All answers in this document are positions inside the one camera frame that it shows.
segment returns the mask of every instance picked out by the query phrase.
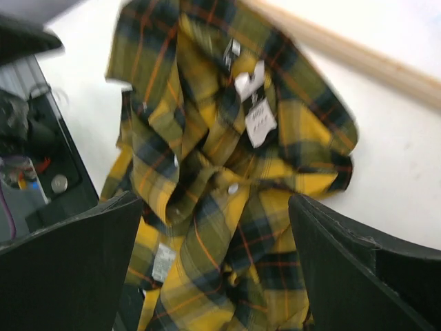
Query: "price tag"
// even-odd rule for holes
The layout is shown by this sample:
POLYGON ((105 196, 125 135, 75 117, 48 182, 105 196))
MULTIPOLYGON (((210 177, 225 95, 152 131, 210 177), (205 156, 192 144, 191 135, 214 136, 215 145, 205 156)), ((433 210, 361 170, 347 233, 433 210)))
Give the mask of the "price tag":
POLYGON ((245 117, 245 125, 253 148, 262 145, 268 133, 277 128, 277 122, 271 112, 267 98, 249 111, 245 117))

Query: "black bag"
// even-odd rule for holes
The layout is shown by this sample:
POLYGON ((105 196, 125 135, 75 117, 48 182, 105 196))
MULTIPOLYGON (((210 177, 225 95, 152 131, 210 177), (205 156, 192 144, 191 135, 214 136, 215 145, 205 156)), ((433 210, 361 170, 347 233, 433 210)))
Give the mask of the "black bag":
POLYGON ((28 113, 29 105, 25 100, 0 90, 0 157, 25 153, 28 113))

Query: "plaid shirt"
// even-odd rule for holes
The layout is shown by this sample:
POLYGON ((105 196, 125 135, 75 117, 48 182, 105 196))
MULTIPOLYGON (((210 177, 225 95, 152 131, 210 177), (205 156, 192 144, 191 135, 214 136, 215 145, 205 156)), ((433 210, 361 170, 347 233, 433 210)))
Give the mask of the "plaid shirt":
POLYGON ((126 278, 146 292, 139 330, 307 330, 288 198, 344 190, 357 141, 320 75, 239 1, 135 0, 108 77, 133 86, 102 199, 133 190, 145 202, 126 278), (234 78, 259 60, 278 126, 253 148, 234 78), (176 252, 163 283, 152 277, 159 243, 176 252))

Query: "clothing tag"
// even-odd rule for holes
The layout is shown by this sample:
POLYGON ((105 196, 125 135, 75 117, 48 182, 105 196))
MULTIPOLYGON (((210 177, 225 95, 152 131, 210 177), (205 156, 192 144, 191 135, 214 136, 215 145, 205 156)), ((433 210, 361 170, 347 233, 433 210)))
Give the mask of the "clothing tag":
POLYGON ((242 72, 234 79, 234 86, 240 95, 240 101, 243 102, 250 97, 265 82, 265 62, 259 61, 254 68, 254 74, 249 76, 248 72, 242 72))
POLYGON ((277 122, 271 112, 267 98, 264 98, 245 117, 245 125, 253 148, 263 144, 271 130, 277 128, 277 122))
POLYGON ((152 277, 155 281, 163 283, 176 258, 176 252, 163 243, 159 243, 158 252, 153 262, 152 277))
POLYGON ((240 55, 240 44, 237 40, 231 39, 228 43, 227 48, 223 53, 223 61, 228 68, 231 70, 234 60, 236 60, 240 55))

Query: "cable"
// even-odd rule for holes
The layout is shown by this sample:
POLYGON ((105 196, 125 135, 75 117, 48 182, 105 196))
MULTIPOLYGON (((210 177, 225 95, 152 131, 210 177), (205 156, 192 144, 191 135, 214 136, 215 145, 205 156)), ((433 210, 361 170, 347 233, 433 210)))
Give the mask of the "cable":
MULTIPOLYGON (((0 159, 0 166, 3 165, 3 160, 0 159)), ((8 220, 11 239, 15 239, 17 236, 17 228, 15 227, 14 217, 8 207, 8 203, 6 202, 5 194, 3 192, 3 181, 0 179, 0 204, 3 207, 3 210, 6 214, 6 219, 8 220)))

